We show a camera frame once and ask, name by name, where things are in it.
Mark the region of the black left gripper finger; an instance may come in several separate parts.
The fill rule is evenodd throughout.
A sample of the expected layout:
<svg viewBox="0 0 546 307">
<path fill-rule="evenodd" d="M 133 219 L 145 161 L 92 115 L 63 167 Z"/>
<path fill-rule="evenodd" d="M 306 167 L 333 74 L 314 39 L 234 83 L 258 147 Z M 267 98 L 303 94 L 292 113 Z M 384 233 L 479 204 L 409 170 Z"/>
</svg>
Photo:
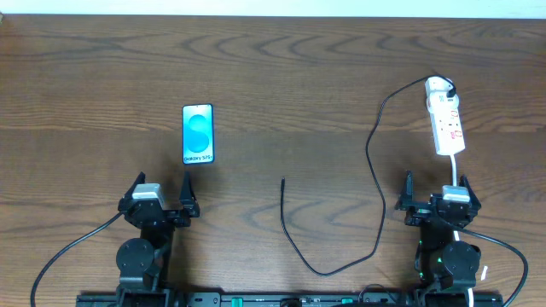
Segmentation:
<svg viewBox="0 0 546 307">
<path fill-rule="evenodd" d="M 197 206 L 197 200 L 192 188 L 190 174 L 187 171 L 185 171 L 183 175 L 183 184 L 178 200 L 183 208 L 195 208 Z"/>
<path fill-rule="evenodd" d="M 131 200 L 133 192 L 135 191 L 137 185 L 144 184 L 145 183 L 145 177 L 146 175 L 141 171 L 138 176 L 136 177 L 133 184 L 129 187 L 129 189 L 125 192 L 123 199 L 124 200 Z"/>
</svg>

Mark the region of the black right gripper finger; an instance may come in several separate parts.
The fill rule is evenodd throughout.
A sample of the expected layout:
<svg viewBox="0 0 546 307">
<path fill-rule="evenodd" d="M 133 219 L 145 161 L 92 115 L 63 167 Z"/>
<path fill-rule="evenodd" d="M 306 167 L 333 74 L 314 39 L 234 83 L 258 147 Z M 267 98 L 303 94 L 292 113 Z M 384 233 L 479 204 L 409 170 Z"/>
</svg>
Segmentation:
<svg viewBox="0 0 546 307">
<path fill-rule="evenodd" d="M 398 202 L 400 204 L 407 204 L 413 201 L 413 174 L 412 171 L 406 171 L 406 177 L 402 191 L 399 195 Z"/>
<path fill-rule="evenodd" d="M 474 193 L 474 191 L 471 189 L 468 178 L 465 175 L 460 176 L 458 185 L 460 187 L 464 187 L 468 191 L 469 202 L 472 204 L 472 208 L 473 209 L 480 209 L 481 208 L 481 203 L 480 203 L 478 197 L 476 196 L 476 194 Z"/>
</svg>

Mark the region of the blue Samsung Galaxy smartphone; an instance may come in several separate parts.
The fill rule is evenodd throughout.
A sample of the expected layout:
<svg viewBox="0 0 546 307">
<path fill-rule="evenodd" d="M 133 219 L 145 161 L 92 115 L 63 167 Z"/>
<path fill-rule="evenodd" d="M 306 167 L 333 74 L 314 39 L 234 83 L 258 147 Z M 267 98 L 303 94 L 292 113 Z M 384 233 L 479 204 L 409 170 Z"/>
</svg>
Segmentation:
<svg viewBox="0 0 546 307">
<path fill-rule="evenodd" d="M 182 108 L 183 163 L 208 164 L 215 160 L 212 104 Z"/>
</svg>

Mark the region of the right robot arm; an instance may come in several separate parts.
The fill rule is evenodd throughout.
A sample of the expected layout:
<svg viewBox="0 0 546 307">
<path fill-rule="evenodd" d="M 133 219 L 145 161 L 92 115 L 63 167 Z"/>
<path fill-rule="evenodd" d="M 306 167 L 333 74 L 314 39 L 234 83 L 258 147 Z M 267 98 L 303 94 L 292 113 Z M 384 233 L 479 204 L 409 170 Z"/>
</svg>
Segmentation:
<svg viewBox="0 0 546 307">
<path fill-rule="evenodd" d="M 425 306 L 434 296 L 453 294 L 465 305 L 472 305 L 469 291 L 476 285 L 481 250 L 455 236 L 481 209 L 468 179 L 462 176 L 457 185 L 444 185 L 440 194 L 420 202 L 414 199 L 413 176 L 408 171 L 395 208 L 406 212 L 406 225 L 420 229 L 415 270 L 420 273 L 421 285 L 414 291 L 416 304 Z"/>
</svg>

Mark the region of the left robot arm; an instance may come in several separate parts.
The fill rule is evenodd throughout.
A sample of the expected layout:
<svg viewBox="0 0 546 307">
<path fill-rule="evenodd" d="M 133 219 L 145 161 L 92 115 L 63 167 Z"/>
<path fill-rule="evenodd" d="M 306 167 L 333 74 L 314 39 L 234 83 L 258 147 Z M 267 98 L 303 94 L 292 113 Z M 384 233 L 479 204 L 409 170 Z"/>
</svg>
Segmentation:
<svg viewBox="0 0 546 307">
<path fill-rule="evenodd" d="M 200 215 L 190 174 L 183 175 L 178 209 L 166 209 L 158 183 L 146 183 L 140 173 L 119 201 L 125 221 L 140 236 L 124 242 L 116 254 L 119 285 L 115 306 L 181 306 L 184 296 L 167 282 L 173 236 Z"/>
</svg>

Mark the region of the white USB charger plug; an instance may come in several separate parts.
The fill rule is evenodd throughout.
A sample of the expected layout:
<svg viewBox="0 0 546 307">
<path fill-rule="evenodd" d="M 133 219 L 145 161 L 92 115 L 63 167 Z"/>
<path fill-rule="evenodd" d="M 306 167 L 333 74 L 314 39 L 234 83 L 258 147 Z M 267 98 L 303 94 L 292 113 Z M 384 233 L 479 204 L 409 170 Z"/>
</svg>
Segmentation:
<svg viewBox="0 0 546 307">
<path fill-rule="evenodd" d="M 440 75 L 430 76 L 425 82 L 427 96 L 430 96 L 434 91 L 445 92 L 448 98 L 456 95 L 456 86 L 454 83 Z"/>
</svg>

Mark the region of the white power strip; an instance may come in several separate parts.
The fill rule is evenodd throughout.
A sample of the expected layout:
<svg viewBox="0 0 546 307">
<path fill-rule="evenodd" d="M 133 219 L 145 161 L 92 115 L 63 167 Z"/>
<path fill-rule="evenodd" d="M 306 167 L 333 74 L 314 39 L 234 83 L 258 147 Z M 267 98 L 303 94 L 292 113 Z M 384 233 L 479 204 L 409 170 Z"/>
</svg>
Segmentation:
<svg viewBox="0 0 546 307">
<path fill-rule="evenodd" d="M 458 95 L 448 97 L 447 92 L 432 91 L 427 97 L 427 110 L 438 155 L 455 155 L 465 149 L 458 106 Z"/>
</svg>

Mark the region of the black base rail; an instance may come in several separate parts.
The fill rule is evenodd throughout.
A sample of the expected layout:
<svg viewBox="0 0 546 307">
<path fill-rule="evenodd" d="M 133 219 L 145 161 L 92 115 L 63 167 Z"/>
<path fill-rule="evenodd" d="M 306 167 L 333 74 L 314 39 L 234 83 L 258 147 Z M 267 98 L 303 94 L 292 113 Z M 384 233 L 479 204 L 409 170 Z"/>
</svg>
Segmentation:
<svg viewBox="0 0 546 307">
<path fill-rule="evenodd" d="M 466 306 L 462 294 L 429 294 L 418 301 L 406 293 L 372 290 L 354 293 L 176 293 L 84 294 L 77 307 L 173 306 L 173 307 L 328 307 L 328 306 Z"/>
</svg>

